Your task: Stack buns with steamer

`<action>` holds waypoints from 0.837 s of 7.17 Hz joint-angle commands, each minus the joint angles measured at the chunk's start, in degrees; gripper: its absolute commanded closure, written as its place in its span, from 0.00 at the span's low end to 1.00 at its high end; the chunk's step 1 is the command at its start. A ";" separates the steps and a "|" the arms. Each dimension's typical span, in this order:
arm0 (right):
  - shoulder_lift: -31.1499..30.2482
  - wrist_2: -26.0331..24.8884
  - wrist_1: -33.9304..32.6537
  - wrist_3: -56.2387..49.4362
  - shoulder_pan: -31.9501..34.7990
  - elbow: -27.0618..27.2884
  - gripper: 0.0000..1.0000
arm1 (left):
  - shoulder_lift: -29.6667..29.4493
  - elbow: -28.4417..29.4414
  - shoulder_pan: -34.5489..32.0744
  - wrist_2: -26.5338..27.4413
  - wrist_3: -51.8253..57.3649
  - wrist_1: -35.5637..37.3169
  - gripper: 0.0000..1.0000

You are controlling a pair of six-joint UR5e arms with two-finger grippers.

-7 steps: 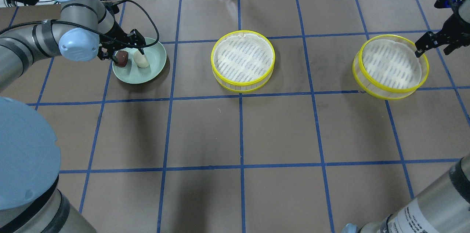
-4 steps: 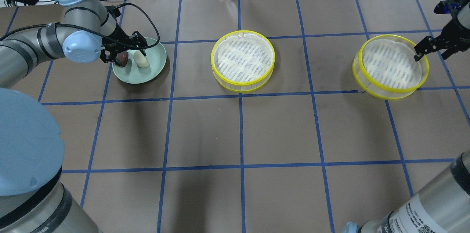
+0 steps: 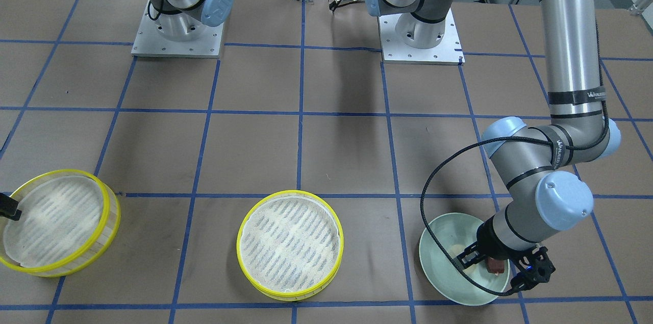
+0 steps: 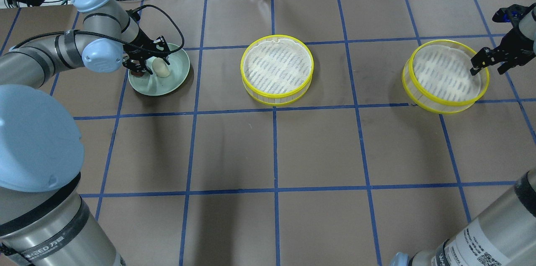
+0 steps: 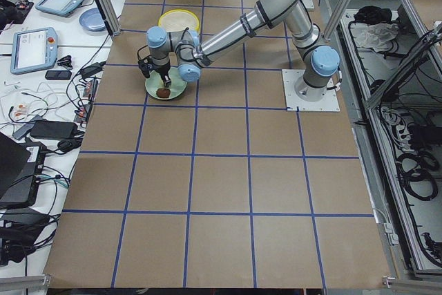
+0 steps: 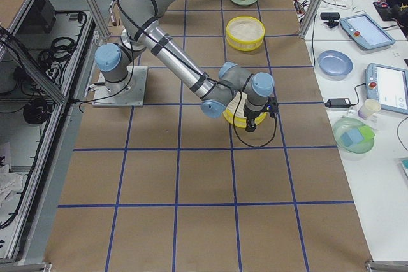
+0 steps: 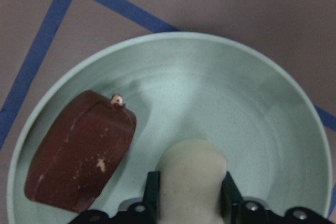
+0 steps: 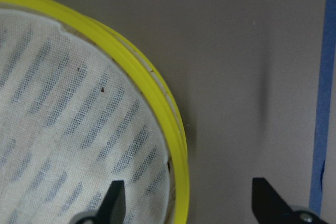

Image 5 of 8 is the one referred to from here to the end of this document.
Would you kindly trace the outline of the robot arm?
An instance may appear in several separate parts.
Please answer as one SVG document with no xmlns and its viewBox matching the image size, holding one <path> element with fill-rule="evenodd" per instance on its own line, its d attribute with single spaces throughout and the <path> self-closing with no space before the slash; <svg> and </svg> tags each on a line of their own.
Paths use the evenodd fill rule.
<svg viewBox="0 0 442 295">
<path fill-rule="evenodd" d="M 297 96 L 308 102 L 318 102 L 325 95 L 327 84 L 338 71 L 340 57 L 331 46 L 325 45 L 320 28 L 311 21 L 301 0 L 257 0 L 251 12 L 212 38 L 201 42 L 196 31 L 186 28 L 167 32 L 153 26 L 146 33 L 150 53 L 138 59 L 138 66 L 145 77 L 157 72 L 166 87 L 169 77 L 170 53 L 177 56 L 178 73 L 184 82 L 195 82 L 201 70 L 215 60 L 251 39 L 263 29 L 273 29 L 284 23 L 291 31 L 294 46 L 305 64 L 305 71 L 296 81 Z"/>
</svg>

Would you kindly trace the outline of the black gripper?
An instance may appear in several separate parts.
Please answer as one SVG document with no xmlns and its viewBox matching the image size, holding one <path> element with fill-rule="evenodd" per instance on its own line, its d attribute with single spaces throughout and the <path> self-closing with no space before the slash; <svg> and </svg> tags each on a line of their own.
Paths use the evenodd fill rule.
<svg viewBox="0 0 442 295">
<path fill-rule="evenodd" d="M 144 58 L 138 58 L 138 67 L 141 70 L 143 76 L 145 78 L 149 78 L 151 76 L 151 72 L 155 71 L 158 73 L 163 81 L 164 87 L 171 86 L 171 78 L 169 75 L 170 63 L 167 62 L 165 64 L 155 64 L 153 62 L 153 58 L 150 55 L 147 55 Z"/>
</svg>

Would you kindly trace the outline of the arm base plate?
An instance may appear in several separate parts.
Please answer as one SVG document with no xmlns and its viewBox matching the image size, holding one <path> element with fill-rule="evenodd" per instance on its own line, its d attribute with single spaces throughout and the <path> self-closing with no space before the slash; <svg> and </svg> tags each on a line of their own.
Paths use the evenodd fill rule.
<svg viewBox="0 0 442 295">
<path fill-rule="evenodd" d="M 282 70 L 286 109 L 300 112 L 339 112 L 337 92 L 330 78 L 326 87 L 312 88 L 303 79 L 304 70 Z"/>
</svg>

